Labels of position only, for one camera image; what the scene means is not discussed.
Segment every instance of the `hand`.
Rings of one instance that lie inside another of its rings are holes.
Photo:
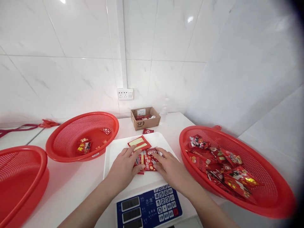
[[[154,165],[154,168],[163,176],[165,181],[175,190],[188,197],[189,189],[199,185],[188,173],[185,167],[168,151],[157,148],[162,152],[162,156],[151,153],[161,165]]]
[[[105,178],[110,189],[110,192],[115,196],[124,190],[133,180],[133,177],[143,168],[144,164],[137,165],[133,168],[136,158],[142,151],[138,149],[131,156],[132,151],[136,148],[136,145],[130,148],[124,148],[121,153],[117,156],[113,165]]]

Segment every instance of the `electronic weighing scale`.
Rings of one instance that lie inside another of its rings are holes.
[[[173,150],[159,133],[144,135],[152,147]],[[106,148],[104,162],[104,179],[123,148],[128,142],[139,136],[113,140]],[[144,175],[135,175],[129,186],[114,200],[117,228],[153,228],[171,222],[182,215],[182,208],[174,190],[158,172],[147,171]]]

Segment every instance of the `blue control panel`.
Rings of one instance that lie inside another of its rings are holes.
[[[154,228],[183,214],[176,190],[164,185],[116,203],[117,228]]]

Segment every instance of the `wall socket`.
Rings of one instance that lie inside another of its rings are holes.
[[[133,89],[117,89],[118,100],[133,100],[134,93]]]

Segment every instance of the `red plastic basket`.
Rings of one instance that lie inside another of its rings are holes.
[[[102,128],[112,130],[106,135]],[[92,160],[105,152],[118,133],[119,123],[117,118],[107,112],[89,112],[76,116],[60,125],[48,138],[46,152],[48,156],[58,162],[84,162]],[[91,152],[79,155],[77,148],[82,138],[88,137],[93,144]]]
[[[244,168],[265,184],[265,186],[252,188],[252,193],[257,201],[257,205],[244,202],[228,194],[213,184],[207,175],[201,173],[199,169],[194,166],[186,153],[186,149],[189,149],[189,137],[196,134],[202,136],[204,141],[210,142],[213,147],[234,150],[240,154],[244,162]],[[294,194],[287,182],[267,160],[238,139],[215,128],[191,126],[185,128],[180,133],[180,147],[181,156],[187,170],[202,187],[211,193],[226,198],[244,209],[266,217],[287,218],[293,214],[296,202]]]
[[[0,228],[21,227],[29,218],[48,185],[47,161],[37,146],[0,151]]]

